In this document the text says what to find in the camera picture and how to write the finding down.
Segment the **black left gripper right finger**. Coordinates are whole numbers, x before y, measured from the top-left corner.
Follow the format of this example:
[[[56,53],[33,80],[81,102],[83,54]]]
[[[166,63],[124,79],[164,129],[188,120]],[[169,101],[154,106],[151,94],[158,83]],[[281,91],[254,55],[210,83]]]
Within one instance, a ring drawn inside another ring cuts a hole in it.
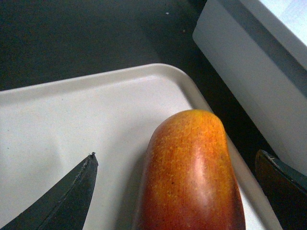
[[[280,159],[259,150],[256,179],[284,230],[307,228],[307,177]]]

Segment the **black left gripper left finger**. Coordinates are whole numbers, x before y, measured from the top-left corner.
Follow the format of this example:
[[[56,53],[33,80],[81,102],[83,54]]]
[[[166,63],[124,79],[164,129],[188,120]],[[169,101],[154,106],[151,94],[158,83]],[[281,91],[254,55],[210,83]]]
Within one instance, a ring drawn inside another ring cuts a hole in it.
[[[98,161],[90,153],[2,230],[82,230],[94,193]]]

